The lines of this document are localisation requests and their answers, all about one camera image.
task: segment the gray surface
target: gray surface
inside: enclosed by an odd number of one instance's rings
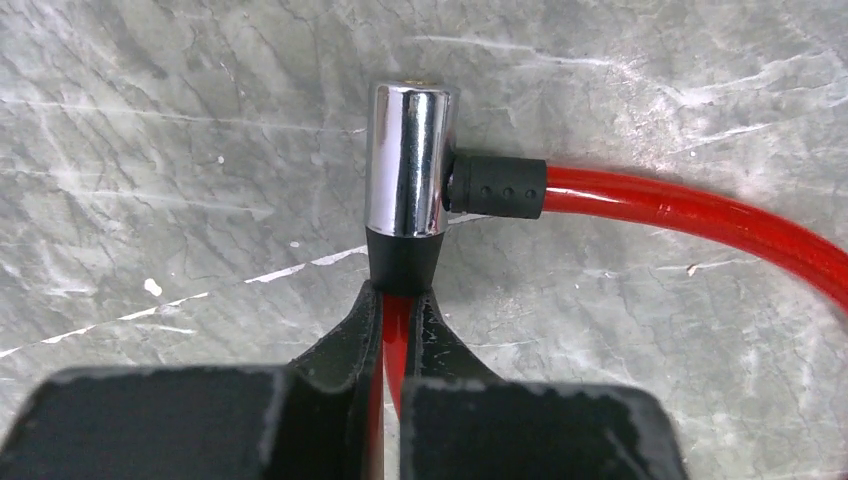
[[[462,146],[707,186],[848,247],[844,0],[517,5],[0,2],[2,423],[64,366],[285,361],[328,331],[367,274],[332,255],[364,243],[384,74],[461,87]],[[561,216],[454,226],[442,257],[488,365],[646,388],[694,478],[848,464],[848,336],[776,268]]]

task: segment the scratched floor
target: scratched floor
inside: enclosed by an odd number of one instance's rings
[[[280,3],[0,1],[3,428],[62,367],[284,362],[327,332],[367,275],[387,74],[462,88],[462,146],[704,186],[848,248],[845,0]],[[436,291],[503,376],[653,392],[695,479],[848,466],[844,317],[798,281],[653,228],[459,221]]]

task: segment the black ferrule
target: black ferrule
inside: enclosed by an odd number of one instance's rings
[[[547,186],[544,160],[458,154],[448,187],[450,211],[536,219]]]

